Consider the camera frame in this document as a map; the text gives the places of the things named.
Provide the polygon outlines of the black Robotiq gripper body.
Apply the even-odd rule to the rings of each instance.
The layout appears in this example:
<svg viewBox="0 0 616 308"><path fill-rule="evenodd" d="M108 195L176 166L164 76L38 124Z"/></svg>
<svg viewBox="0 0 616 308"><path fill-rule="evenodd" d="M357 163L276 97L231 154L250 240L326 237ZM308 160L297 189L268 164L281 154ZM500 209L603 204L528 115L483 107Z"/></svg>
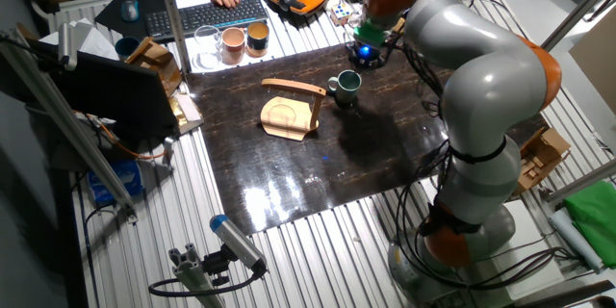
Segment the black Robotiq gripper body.
<svg viewBox="0 0 616 308"><path fill-rule="evenodd" d="M367 44L357 41L349 42L346 45L346 51L351 64L360 70L378 69L385 65L380 51Z"/></svg>

